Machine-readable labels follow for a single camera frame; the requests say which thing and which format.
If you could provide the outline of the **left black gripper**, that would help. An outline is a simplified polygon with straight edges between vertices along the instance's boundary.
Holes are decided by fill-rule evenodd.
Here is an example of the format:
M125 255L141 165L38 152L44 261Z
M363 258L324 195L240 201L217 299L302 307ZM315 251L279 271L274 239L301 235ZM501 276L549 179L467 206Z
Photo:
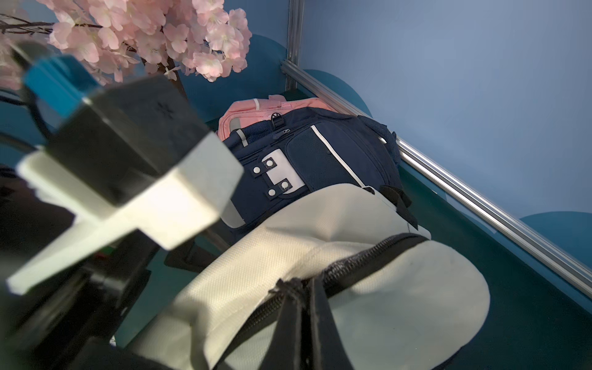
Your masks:
M14 171L1 172L1 367L66 369L89 339L109 341L146 288L157 245L140 231L18 295L7 278L73 224Z

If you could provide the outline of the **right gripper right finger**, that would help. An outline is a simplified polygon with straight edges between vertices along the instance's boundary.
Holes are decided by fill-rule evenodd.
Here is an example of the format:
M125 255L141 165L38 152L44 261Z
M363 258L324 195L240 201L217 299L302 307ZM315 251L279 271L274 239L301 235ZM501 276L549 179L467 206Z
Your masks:
M322 277L309 285L311 365L313 369L353 369L342 345Z

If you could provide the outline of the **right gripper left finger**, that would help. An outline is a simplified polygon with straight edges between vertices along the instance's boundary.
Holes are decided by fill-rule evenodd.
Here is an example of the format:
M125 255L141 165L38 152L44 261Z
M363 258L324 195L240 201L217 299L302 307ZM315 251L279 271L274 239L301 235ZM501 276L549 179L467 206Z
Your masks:
M260 369L302 367L303 284L301 280L279 280L276 288L283 301L276 327Z

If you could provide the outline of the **beige backpack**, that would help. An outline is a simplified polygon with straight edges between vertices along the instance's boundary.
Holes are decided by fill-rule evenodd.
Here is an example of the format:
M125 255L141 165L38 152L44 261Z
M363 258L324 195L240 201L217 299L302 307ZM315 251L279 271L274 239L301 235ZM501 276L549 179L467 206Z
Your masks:
M340 184L271 216L201 272L129 344L172 369L260 369L283 297L303 284L302 367L311 365L309 285L322 277L353 369L441 369L490 311L484 276L434 241L397 188Z

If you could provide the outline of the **navy blue backpack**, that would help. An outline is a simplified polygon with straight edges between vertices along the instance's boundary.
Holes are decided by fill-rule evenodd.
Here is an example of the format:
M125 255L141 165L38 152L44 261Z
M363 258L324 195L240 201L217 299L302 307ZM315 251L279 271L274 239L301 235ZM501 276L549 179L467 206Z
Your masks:
M223 141L245 172L220 227L232 242L296 200L340 183L401 188L397 136L365 116L305 107Z

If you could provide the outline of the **pink backpack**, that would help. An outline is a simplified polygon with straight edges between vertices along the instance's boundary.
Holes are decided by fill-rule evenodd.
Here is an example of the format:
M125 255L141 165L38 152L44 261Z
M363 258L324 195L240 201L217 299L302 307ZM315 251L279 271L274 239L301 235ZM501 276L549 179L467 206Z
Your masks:
M282 95L270 95L267 99L236 101L230 105L218 121L217 136L226 140L231 132L244 129L255 123L270 120L273 113L286 114L305 107L321 108L335 112L331 106L319 98L288 101Z

